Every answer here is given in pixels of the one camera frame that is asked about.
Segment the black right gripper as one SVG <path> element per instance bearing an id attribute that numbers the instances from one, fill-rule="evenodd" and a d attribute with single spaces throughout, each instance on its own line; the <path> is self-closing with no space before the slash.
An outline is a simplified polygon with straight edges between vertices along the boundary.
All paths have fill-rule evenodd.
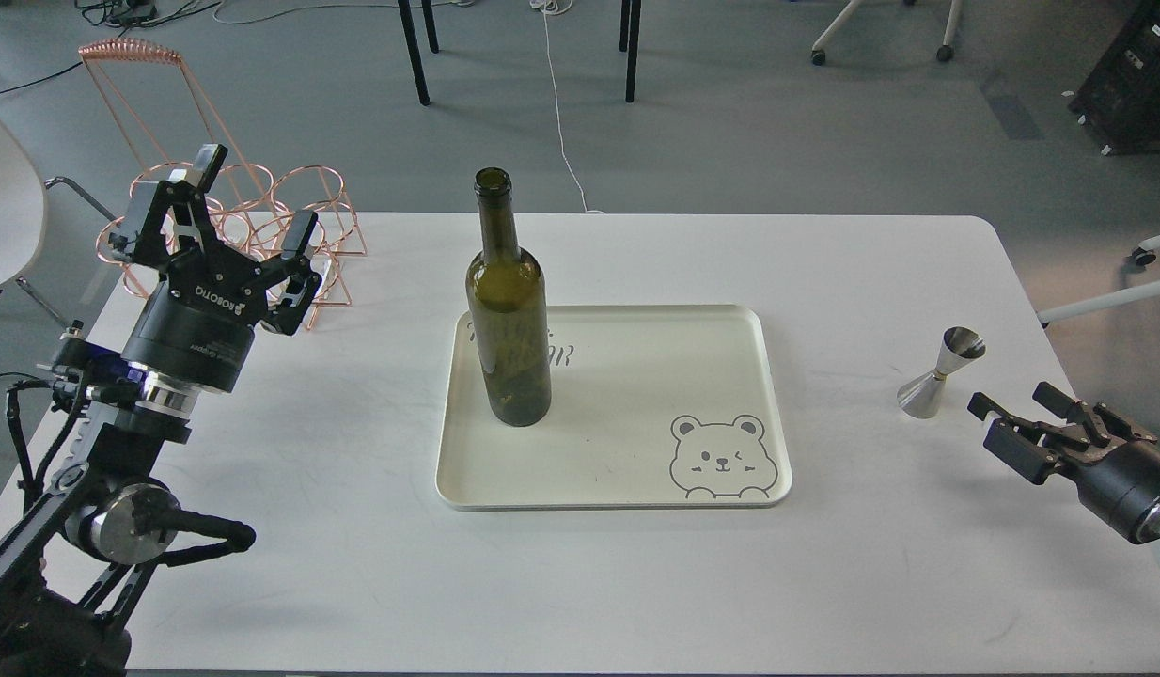
<path id="1" fill-rule="evenodd" d="M 1032 399 L 1073 425 L 1018 418 L 976 391 L 967 412 L 988 424 L 984 449 L 1032 485 L 1044 485 L 1064 463 L 1061 475 L 1074 481 L 1080 504 L 1129 543 L 1159 540 L 1157 434 L 1105 403 L 1071 398 L 1050 383 L 1036 386 Z M 1121 445 L 1110 445 L 1114 441 Z"/>

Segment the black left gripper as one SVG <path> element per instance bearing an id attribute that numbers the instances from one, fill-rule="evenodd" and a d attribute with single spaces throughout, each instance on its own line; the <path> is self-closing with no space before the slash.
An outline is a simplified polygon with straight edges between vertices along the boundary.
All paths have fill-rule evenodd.
<path id="1" fill-rule="evenodd" d="M 206 143 L 193 165 L 164 180 L 142 181 L 126 214 L 110 231 L 113 260 L 159 271 L 121 356 L 213 391 L 235 388 L 254 323 L 296 334 L 322 282 L 309 256 L 318 224 L 311 210 L 293 214 L 276 256 L 229 259 L 205 201 L 227 152 L 219 143 Z M 188 250 L 205 259 L 176 259 Z"/>

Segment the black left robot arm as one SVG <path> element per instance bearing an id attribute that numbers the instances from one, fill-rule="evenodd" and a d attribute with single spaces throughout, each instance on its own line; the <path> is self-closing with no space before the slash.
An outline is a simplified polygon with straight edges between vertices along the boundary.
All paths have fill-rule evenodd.
<path id="1" fill-rule="evenodd" d="M 66 413 L 68 458 L 48 479 L 14 434 L 23 515 L 0 540 L 0 676 L 123 676 L 126 624 L 160 566 L 197 565 L 249 549 L 241 522 L 184 510 L 151 476 L 167 442 L 188 441 L 202 391 L 235 386 L 261 323 L 292 335 L 321 275 L 310 264 L 317 214 L 296 214 L 270 259 L 224 243 L 206 192 L 227 150 L 206 143 L 193 166 L 143 181 L 108 243 L 115 259 L 158 274 L 119 352 L 63 336 L 51 365 Z"/>

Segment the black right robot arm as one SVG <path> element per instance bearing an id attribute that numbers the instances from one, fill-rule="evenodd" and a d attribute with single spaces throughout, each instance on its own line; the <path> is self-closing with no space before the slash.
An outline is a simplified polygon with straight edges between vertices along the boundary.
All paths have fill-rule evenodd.
<path id="1" fill-rule="evenodd" d="M 1160 540 L 1160 445 L 1152 434 L 1112 407 L 1070 396 L 1039 383 L 1032 399 L 1063 424 L 1014 415 L 976 391 L 967 412 L 987 423 L 983 446 L 1018 476 L 1045 485 L 1073 482 L 1080 505 L 1132 544 Z"/>

